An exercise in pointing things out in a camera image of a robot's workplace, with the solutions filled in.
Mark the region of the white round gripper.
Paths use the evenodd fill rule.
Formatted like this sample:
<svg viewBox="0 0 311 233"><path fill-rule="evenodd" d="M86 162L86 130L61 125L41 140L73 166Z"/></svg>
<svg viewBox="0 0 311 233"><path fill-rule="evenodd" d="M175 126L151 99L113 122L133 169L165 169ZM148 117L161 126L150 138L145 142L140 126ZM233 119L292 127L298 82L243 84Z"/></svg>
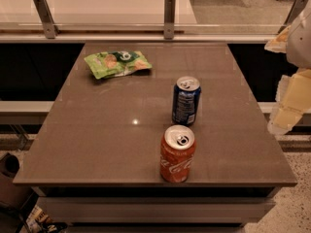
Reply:
<svg viewBox="0 0 311 233"><path fill-rule="evenodd" d="M305 8L264 49L287 52L290 63L298 68L311 68L311 9ZM283 75L275 99L267 129L272 135L284 135L311 109L311 69L298 69L291 77Z"/></svg>

